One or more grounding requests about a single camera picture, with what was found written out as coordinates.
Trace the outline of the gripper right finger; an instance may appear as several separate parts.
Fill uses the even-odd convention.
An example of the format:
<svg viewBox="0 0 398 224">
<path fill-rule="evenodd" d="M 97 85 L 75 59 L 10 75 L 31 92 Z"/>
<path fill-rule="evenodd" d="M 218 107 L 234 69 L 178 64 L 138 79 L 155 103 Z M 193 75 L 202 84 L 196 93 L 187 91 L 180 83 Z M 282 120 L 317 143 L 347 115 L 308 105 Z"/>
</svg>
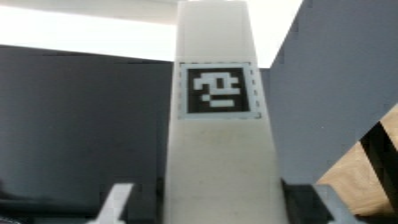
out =
<svg viewBox="0 0 398 224">
<path fill-rule="evenodd" d="M 333 216 L 328 224 L 365 224 L 349 210 L 349 206 L 333 187 L 330 185 L 315 185 L 315 191 Z"/>
</svg>

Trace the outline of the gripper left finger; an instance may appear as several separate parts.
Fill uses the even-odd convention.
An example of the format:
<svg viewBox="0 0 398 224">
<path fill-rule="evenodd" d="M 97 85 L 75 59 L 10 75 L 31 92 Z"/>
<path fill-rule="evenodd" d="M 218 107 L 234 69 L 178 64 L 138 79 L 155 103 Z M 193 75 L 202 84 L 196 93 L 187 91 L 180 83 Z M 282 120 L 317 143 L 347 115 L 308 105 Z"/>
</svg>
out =
<svg viewBox="0 0 398 224">
<path fill-rule="evenodd" d="M 134 186 L 134 183 L 118 183 L 113 186 L 97 219 L 91 220 L 88 224 L 127 224 L 127 221 L 122 219 L 122 215 Z"/>
</svg>

